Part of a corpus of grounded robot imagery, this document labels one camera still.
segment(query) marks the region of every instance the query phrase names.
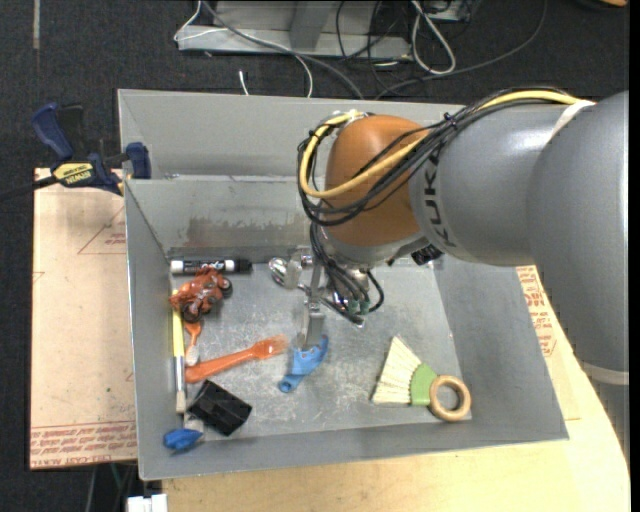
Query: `blue object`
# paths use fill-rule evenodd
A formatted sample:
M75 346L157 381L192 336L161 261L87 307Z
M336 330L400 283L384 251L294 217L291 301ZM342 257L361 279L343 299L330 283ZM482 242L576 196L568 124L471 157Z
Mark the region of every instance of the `blue object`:
M105 167L105 162L98 153L89 153L88 156L85 154L75 154L77 150L82 151L82 148L84 147L84 143L81 143L83 139L81 135L79 135L82 132L80 121L77 122L78 126L74 126L72 131L74 134L78 131L77 145L81 147L74 149L58 121L58 117L56 115L57 110L58 104L51 102L47 103L33 114L33 116L31 116L31 125L38 135L38 138L44 144L53 149L58 157L56 163L51 166L51 172L53 173L63 163L70 162L74 158L80 159L78 163L89 162L93 167L93 171L90 171L93 177L78 180L75 183L72 183L71 180L58 180L58 183L61 183L65 187L94 187L121 195L122 192L119 187L121 183L120 178L116 173L112 172L110 168ZM126 148L125 154L126 159L131 160L133 165L134 178L151 178L151 162L149 160L149 154L147 148L141 142L130 143Z
M65 162L73 156L73 147L60 128L57 109L57 103L47 103L31 116L31 126L42 143L55 151L58 161Z
M326 335L320 337L320 343L309 350L296 350L293 353L291 372L284 376L278 383L278 389L283 393L289 393L298 387L302 379L315 370L324 360L329 348L329 338Z
M133 165L133 177L138 179L151 178L151 162L149 161L149 151L142 142L132 142L126 149L125 153L131 160Z
M113 192L114 194L121 195L120 189L118 188L118 183L121 181L120 178L115 172L111 172L111 170L107 171L105 169L100 155L98 153L89 153L87 160L91 162L91 165L93 165L93 168L96 171L96 177L88 186L101 188L107 192Z
M182 451L191 448L201 437L199 430L178 428L164 435L164 445L171 450Z

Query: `black object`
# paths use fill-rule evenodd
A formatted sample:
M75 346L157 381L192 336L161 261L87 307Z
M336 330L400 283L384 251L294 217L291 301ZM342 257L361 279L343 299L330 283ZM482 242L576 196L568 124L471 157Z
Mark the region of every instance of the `black object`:
M430 261L437 260L440 256L442 256L442 251L431 244L417 250L416 252L411 253L413 261L415 261L418 265L425 265Z
M225 436L247 421L252 407L217 384L206 381L189 412Z

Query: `orange plastic spoon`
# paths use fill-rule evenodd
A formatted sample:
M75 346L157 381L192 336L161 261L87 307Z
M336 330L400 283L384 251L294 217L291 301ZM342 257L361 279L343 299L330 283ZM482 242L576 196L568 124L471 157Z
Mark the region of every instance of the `orange plastic spoon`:
M226 356L210 359L203 363L188 366L185 370L185 381L189 384L204 380L227 368L252 359L268 359L280 354L287 348L289 341L284 334L258 341L253 346Z
M202 332L202 323L201 322L185 322L184 328L191 335L191 340L189 340L189 346L187 350L185 350L185 361L187 364L196 363L198 361L197 353L194 353L196 348L196 343L198 341L198 336Z

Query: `wooden ring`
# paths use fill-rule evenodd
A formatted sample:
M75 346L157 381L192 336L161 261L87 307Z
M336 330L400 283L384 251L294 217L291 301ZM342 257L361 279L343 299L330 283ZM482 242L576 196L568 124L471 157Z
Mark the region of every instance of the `wooden ring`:
M438 389L440 386L448 386L453 389L460 400L457 409L445 409L438 400ZM458 377L453 375L438 375L431 386L429 386L429 398L431 404L429 409L434 416L445 421L460 421L471 409L471 393L469 389Z

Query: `gray bin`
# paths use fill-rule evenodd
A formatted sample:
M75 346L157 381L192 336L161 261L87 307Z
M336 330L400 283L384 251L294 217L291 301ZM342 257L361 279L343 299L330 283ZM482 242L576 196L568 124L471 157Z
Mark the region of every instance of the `gray bin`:
M426 124L456 107L149 91L120 91L119 100L123 147L144 142L154 168L153 179L129 181L125 191L141 478L567 437L515 270L445 257L434 268L401 260L376 269L387 299L362 329L327 310L327 359L294 393L276 388L286 356L214 377L254 407L249 420L229 438L208 431L197 448L171 453L162 437L182 420L175 412L167 299L181 280L171 276L169 261L249 257L255 263L252 274L229 276L233 297L217 316L205 318L205 359L278 332L293 339L303 295L278 287L265 263L308 244L295 185L300 140L335 110ZM395 334L436 372L463 378L473 395L465 420L446 424L425 408L369 403ZM190 396L195 389L189 387Z

